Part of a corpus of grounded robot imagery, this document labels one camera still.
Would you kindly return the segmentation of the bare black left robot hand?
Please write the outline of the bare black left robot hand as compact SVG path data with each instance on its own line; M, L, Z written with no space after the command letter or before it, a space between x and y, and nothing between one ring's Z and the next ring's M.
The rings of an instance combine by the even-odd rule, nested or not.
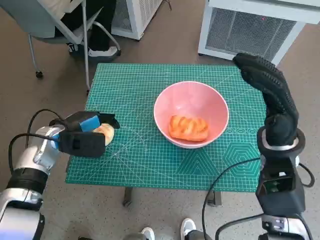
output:
M114 129L120 128L115 114L98 111L78 111L65 118L63 124L71 132L91 132L102 124L109 124Z

